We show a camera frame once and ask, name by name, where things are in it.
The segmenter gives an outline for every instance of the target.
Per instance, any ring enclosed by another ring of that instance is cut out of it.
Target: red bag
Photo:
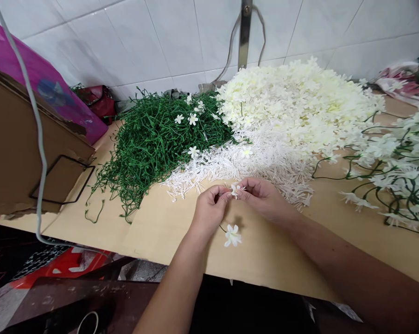
[[[113,118],[110,116],[116,115],[115,101],[106,86],[81,88],[77,91],[77,95],[106,125],[112,124]]]

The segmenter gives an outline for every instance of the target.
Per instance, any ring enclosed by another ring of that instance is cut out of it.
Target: pile of green stems
[[[191,105],[186,103],[185,95],[172,99],[141,93],[143,98],[133,100],[133,108],[119,114],[122,125],[114,139],[111,160],[97,170],[97,182],[92,186],[92,193],[109,187],[111,199],[119,196],[124,210],[120,216],[129,223],[128,216],[140,208],[150,186],[165,181],[181,163],[191,160],[187,154],[190,147],[196,146],[203,152],[233,139],[230,127],[212,116],[218,111],[219,102],[214,98],[217,93],[194,97]],[[205,111],[197,113],[198,121],[193,126],[187,118],[196,113],[194,108],[199,100]],[[181,124],[174,122],[177,115],[184,117]]]

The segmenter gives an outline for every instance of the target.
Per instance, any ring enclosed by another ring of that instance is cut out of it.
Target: forearm
[[[202,283],[206,244],[190,232],[185,235],[134,334],[188,333]]]
[[[302,215],[280,225],[379,333],[419,333],[418,282]]]

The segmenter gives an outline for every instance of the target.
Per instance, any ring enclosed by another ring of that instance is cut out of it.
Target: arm
[[[321,270],[332,288],[378,333],[419,333],[419,283],[356,248],[288,204],[274,186],[246,178],[237,191],[278,224]]]
[[[191,226],[134,334],[189,332],[205,269],[207,246],[231,199],[230,190],[222,186],[212,186],[200,194]]]

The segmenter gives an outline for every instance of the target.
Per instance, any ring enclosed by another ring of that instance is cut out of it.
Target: cardboard box
[[[84,127],[61,118],[36,92],[48,170],[44,199],[64,202],[95,153]],[[0,71],[0,214],[35,212],[41,177],[37,125],[23,85]],[[43,201],[44,212],[61,205]]]

